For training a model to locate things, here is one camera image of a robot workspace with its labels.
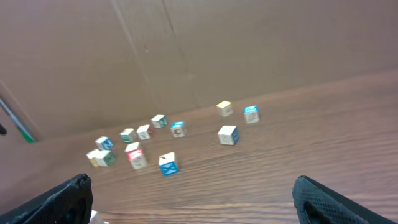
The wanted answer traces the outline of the blue X wooden block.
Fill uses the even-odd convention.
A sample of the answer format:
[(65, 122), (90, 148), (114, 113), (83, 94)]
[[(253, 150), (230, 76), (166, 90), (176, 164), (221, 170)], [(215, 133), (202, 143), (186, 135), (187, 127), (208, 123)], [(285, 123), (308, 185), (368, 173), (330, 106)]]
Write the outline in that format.
[(159, 156), (159, 167), (165, 177), (178, 173), (179, 169), (175, 153), (170, 152)]

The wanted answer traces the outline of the plain wooden block blue H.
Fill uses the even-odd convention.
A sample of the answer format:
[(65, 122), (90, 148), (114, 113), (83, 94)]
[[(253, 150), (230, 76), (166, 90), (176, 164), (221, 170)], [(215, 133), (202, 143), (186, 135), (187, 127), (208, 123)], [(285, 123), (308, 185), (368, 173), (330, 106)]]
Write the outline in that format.
[(218, 131), (220, 144), (233, 146), (239, 141), (237, 126), (222, 126)]

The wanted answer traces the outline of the red three wooden block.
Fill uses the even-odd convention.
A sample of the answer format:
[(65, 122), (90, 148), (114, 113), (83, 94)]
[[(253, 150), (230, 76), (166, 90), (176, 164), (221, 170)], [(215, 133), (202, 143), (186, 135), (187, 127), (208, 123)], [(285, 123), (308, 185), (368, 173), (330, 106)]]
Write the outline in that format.
[(127, 153), (127, 158), (135, 170), (147, 165), (147, 161), (142, 149), (136, 149)]

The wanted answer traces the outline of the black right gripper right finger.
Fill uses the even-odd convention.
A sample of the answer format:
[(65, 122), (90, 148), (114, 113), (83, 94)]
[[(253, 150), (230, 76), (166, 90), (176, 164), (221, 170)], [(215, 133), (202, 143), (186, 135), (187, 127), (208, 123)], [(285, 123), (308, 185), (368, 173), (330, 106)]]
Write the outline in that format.
[(305, 175), (292, 198), (300, 224), (396, 224)]

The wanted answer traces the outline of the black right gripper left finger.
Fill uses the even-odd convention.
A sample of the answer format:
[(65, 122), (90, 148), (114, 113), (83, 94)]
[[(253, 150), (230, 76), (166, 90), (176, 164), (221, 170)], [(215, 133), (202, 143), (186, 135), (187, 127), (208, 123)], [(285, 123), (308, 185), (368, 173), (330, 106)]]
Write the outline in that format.
[(88, 224), (93, 193), (91, 179), (78, 174), (1, 215), (3, 224)]

